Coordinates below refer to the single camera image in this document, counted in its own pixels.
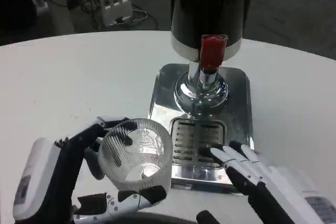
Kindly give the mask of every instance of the glass cup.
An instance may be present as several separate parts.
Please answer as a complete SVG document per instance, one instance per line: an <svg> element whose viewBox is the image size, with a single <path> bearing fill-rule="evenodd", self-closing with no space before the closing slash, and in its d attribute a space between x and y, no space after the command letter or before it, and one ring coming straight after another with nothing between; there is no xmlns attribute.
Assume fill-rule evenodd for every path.
<svg viewBox="0 0 336 224"><path fill-rule="evenodd" d="M102 171L118 190L171 185L172 139L159 123L132 119L114 127L98 151Z"/></svg>

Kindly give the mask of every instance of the robot finger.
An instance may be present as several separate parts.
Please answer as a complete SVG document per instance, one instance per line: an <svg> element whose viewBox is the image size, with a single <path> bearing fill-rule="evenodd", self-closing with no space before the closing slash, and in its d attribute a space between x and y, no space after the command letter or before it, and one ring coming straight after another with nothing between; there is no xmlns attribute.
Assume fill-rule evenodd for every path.
<svg viewBox="0 0 336 224"><path fill-rule="evenodd" d="M223 162L224 168L228 169L232 167L235 171L240 173L243 177L245 177L248 181L250 181L253 185L257 185L259 180L258 176L255 176L254 173L251 173L249 169L245 168L240 162L238 162L231 155L216 149L211 148L211 153Z"/></svg>

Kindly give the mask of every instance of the floor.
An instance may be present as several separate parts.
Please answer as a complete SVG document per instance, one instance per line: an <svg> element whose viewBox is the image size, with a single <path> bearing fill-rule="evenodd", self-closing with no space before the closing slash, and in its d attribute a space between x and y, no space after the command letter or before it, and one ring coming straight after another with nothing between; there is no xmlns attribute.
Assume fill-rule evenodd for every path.
<svg viewBox="0 0 336 224"><path fill-rule="evenodd" d="M170 30L170 0L132 1L155 17L159 30ZM78 10L71 15L77 33L94 31L90 17ZM244 37L336 59L335 15L334 0L252 0ZM51 20L44 15L29 30L11 34L0 31L0 45L51 36L50 27ZM131 29L152 30L154 27L154 20L147 18ZM123 29L113 26L101 31Z"/></svg>

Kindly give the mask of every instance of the robotic hand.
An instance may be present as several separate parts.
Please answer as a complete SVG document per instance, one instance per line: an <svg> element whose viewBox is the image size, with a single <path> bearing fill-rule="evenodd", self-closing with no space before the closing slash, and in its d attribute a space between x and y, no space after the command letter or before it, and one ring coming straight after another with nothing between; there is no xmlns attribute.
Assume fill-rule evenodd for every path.
<svg viewBox="0 0 336 224"><path fill-rule="evenodd" d="M54 143L45 138L36 140L15 195L15 223L99 223L165 199L164 188L155 186L137 192L119 191L117 196L108 193L83 196L78 198L79 209L72 206L71 196L83 159L93 176L103 179L97 159L99 138L125 120L128 118L98 117L73 137Z"/></svg>
<svg viewBox="0 0 336 224"><path fill-rule="evenodd" d="M201 148L200 154L222 164L232 184L244 195L264 224L336 223L336 208L316 190L304 173L267 164L248 146L231 141L229 146ZM198 223L218 223L207 211Z"/></svg>

